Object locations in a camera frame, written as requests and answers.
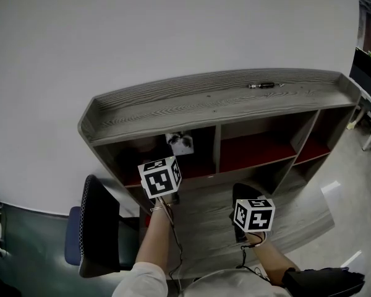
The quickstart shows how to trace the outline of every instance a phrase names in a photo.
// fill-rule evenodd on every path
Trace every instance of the black and white marker cube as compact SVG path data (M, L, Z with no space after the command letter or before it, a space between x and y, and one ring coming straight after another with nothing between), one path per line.
M148 198L171 194L179 189L181 174L175 156L142 164L138 168Z
M264 196L236 200L234 222L245 232L270 231L275 205Z

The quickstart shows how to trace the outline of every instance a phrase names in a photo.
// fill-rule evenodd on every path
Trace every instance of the shirt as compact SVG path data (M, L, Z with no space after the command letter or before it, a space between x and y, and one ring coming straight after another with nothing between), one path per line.
M168 286L160 267L136 263L128 276L117 286L113 297L166 297ZM290 297L281 287L272 286L246 269L220 270L189 285L183 297Z

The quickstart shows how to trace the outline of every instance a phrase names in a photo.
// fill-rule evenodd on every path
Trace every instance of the gray wood grain shelf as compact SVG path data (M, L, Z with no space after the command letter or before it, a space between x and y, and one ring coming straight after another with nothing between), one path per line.
M285 86L247 88L267 81ZM147 214L151 202L139 184L137 165L172 155L166 133L192 131L194 154L178 158L185 179L174 214L185 248L182 273L195 277L241 261L228 218L234 182L247 181L274 198L278 209L272 239L284 252L333 226L320 190L300 188L334 149L359 98L358 87L339 72L209 72L98 95L78 130L120 188ZM170 267L176 257L172 245ZM254 261L248 254L248 263Z

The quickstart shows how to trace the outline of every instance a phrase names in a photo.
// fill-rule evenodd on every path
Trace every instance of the white sleeve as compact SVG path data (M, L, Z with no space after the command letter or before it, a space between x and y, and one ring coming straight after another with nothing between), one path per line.
M114 290L113 297L167 297L168 285L161 267L136 263Z

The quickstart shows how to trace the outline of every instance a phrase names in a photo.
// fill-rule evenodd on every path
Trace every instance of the gray floor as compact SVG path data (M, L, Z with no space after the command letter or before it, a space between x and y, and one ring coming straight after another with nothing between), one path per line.
M335 227L288 256L302 269L338 267L357 251L365 261L371 296L371 150L363 152L363 129L346 131L335 151L306 188L340 186L324 193ZM82 279L64 260L66 219L6 209L7 250L0 258L0 278L23 296L111 296L124 275Z

